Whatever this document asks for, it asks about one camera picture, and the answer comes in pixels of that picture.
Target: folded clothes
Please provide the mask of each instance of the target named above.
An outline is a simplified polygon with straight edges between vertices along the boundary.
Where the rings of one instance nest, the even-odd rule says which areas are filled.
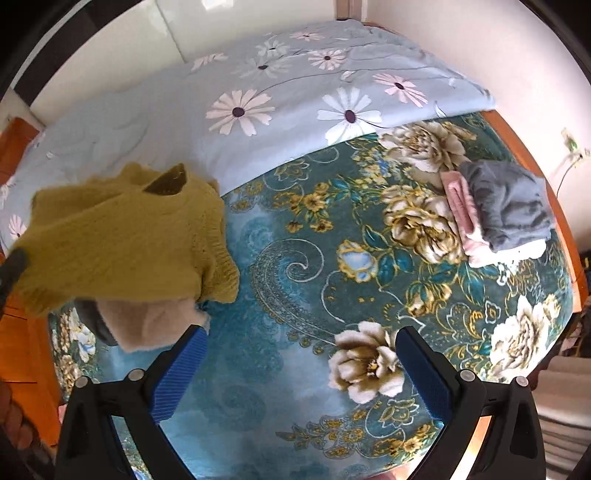
[[[545,179],[506,161],[464,162],[458,170],[480,212],[482,238],[493,252],[550,239],[555,221]]]
[[[478,208],[470,194],[466,179],[457,171],[441,172],[447,201],[456,219],[460,240],[472,268],[513,260],[539,258],[546,249],[545,240],[534,240],[520,247],[493,252],[482,238]]]
[[[131,163],[115,178],[41,190],[13,245],[30,261],[15,291],[36,314],[77,297],[232,302],[239,273],[224,211],[182,164],[163,174]]]

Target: human hand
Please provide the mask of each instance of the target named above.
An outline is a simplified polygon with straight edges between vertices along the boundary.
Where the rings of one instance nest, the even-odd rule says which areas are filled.
[[[33,428],[24,421],[21,407],[12,401],[12,391],[0,380],[0,428],[18,450],[24,450],[33,442]]]

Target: bedspread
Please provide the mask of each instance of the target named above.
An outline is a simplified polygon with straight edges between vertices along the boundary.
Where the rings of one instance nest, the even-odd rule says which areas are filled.
[[[438,124],[468,158],[513,161],[478,114]],[[425,127],[439,131],[410,125],[407,139]],[[207,358],[162,423],[197,478],[367,478],[424,453],[441,425],[407,377],[396,396],[359,404],[328,386],[335,335],[361,321],[412,325],[456,368],[492,381],[527,375],[557,339],[572,294],[556,235],[540,259],[470,268],[437,176],[425,173],[372,134],[224,197],[239,297],[203,306],[213,317]],[[120,379],[157,354],[97,345],[71,307],[51,322],[65,389],[82,372]]]
[[[379,129],[494,108],[401,35],[355,20],[220,47],[76,105],[33,142],[0,192],[0,240],[26,228],[37,190],[183,162],[222,194],[287,160]]]

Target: wooden bed frame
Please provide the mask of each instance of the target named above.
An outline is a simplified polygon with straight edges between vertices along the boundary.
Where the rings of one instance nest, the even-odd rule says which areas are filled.
[[[482,115],[511,150],[517,161],[543,176],[538,164],[519,137],[496,111]],[[0,135],[0,184],[4,184],[15,172],[28,143],[37,130],[21,118],[15,118]],[[587,281],[577,247],[566,217],[550,185],[548,199],[556,216],[556,231],[566,254],[573,287],[573,312],[581,311],[587,298]],[[10,298],[5,315],[0,322],[0,378],[13,387],[15,399],[25,413],[38,426],[41,437],[55,445],[60,423],[57,407],[61,402],[60,387],[53,368],[53,354],[47,321],[27,316],[18,299]]]

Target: white peony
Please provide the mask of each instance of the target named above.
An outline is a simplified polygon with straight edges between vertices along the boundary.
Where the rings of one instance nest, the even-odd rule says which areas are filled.
[[[96,353],[96,337],[89,328],[84,325],[78,317],[76,309],[72,309],[69,317],[70,341],[78,341],[78,351],[80,359],[88,363],[90,357]]]
[[[519,375],[526,377],[546,355],[549,325],[544,304],[532,307],[527,298],[520,296],[516,315],[497,325],[492,334],[490,376],[505,381]]]
[[[455,170],[460,163],[469,161],[460,139],[475,138],[473,133],[451,122],[415,122],[380,135],[379,142],[389,150],[391,158],[425,172],[439,173]]]
[[[347,390],[357,403],[367,403],[378,393],[395,397],[404,385],[394,352],[396,334],[375,322],[359,322],[358,328],[335,335],[340,350],[329,359],[329,386]]]

